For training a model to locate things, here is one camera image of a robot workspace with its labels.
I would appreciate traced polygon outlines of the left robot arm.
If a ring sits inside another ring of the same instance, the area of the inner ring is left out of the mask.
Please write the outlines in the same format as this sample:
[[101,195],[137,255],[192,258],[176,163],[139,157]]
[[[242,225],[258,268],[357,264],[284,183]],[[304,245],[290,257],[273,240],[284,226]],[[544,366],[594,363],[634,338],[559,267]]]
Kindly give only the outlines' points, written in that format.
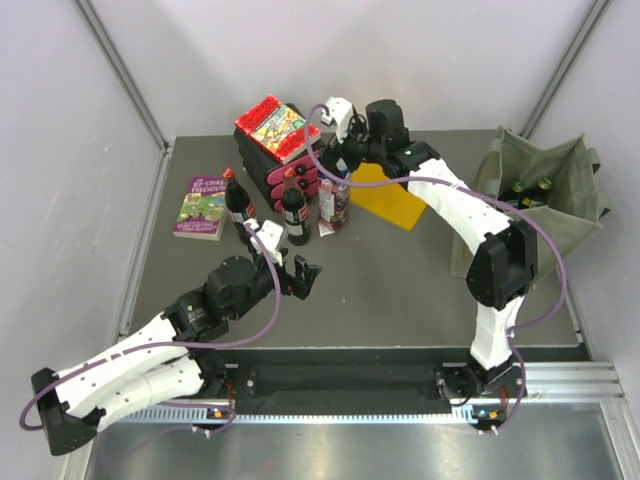
[[270,293],[306,299],[320,272],[301,256],[292,272],[262,255],[229,257],[133,335],[74,367],[37,371],[31,383],[50,453],[71,453],[148,407],[220,394],[227,374],[214,342]]

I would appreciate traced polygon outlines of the cola bottle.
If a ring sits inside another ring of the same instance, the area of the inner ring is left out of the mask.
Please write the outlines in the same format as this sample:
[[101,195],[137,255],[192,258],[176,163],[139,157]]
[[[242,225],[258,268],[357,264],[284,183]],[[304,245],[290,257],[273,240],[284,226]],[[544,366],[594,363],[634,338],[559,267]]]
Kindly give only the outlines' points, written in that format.
[[244,222],[257,218],[254,204],[231,168],[225,168],[222,171],[222,178],[226,182],[225,205],[228,215],[237,230],[238,237],[245,245],[248,245],[250,236],[244,227]]
[[289,241],[296,246],[306,244],[311,237],[308,204],[291,167],[283,173],[281,207]]

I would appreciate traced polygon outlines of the green canvas bag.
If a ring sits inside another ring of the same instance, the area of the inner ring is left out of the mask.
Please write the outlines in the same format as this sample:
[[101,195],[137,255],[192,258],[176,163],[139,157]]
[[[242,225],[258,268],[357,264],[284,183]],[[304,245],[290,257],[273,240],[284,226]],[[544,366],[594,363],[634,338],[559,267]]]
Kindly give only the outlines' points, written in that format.
[[548,178],[549,198],[526,214],[567,257],[602,229],[601,217],[610,210],[595,182],[600,166],[597,151],[586,145],[583,136],[544,149],[500,127],[471,189],[498,199],[517,181],[528,191]]

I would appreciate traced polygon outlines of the grape juice carton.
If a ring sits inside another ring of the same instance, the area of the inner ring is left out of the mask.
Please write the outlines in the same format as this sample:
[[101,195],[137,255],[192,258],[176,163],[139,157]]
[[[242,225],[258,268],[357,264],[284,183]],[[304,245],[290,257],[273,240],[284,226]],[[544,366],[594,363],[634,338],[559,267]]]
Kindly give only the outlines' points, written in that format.
[[321,237],[337,233],[348,220],[351,187],[319,175],[318,229]]

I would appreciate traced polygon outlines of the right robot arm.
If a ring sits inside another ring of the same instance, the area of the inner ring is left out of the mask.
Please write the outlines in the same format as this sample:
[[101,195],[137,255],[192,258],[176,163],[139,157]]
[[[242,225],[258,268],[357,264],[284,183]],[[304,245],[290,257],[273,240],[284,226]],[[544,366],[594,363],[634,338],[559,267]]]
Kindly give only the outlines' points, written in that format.
[[469,193],[467,185],[424,141],[413,141],[393,100],[369,104],[363,115],[342,97],[331,97],[321,121],[333,138],[320,158],[335,176],[363,163],[380,166],[389,179],[424,201],[458,235],[472,255],[466,285],[477,302],[475,336],[467,364],[441,373],[443,396],[465,399],[498,389],[513,363],[507,331],[537,273],[537,233]]

